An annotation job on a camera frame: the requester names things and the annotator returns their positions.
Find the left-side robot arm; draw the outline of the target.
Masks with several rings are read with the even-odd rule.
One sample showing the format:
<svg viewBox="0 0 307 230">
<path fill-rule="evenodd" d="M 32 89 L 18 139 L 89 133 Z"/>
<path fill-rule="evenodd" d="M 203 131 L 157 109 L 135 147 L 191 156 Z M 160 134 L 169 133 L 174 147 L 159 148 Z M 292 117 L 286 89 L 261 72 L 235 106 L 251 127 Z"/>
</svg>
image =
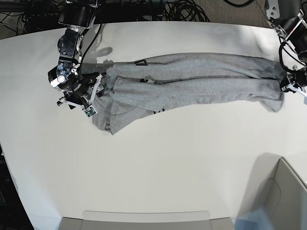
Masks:
<svg viewBox="0 0 307 230">
<path fill-rule="evenodd" d="M 267 0 L 265 14 L 276 31 L 280 46 L 279 61 L 286 71 L 280 83 L 282 92 L 299 93 L 307 98 L 307 17 L 301 0 Z M 285 65 L 283 53 L 288 54 L 301 67 Z"/>
</svg>

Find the right-side robot arm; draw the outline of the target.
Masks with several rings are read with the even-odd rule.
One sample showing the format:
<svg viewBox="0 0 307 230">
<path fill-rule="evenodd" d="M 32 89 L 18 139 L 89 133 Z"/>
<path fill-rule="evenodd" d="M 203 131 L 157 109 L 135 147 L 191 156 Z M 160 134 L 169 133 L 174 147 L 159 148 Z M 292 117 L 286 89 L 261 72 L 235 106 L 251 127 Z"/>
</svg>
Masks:
<svg viewBox="0 0 307 230">
<path fill-rule="evenodd" d="M 66 26 L 64 35 L 58 40 L 59 60 L 48 72 L 50 85 L 63 92 L 57 104 L 68 104 L 70 109 L 81 108 L 86 115 L 95 114 L 92 104 L 101 82 L 101 74 L 82 74 L 86 51 L 82 51 L 84 37 L 94 24 L 102 20 L 104 0 L 67 0 L 59 17 Z"/>
</svg>

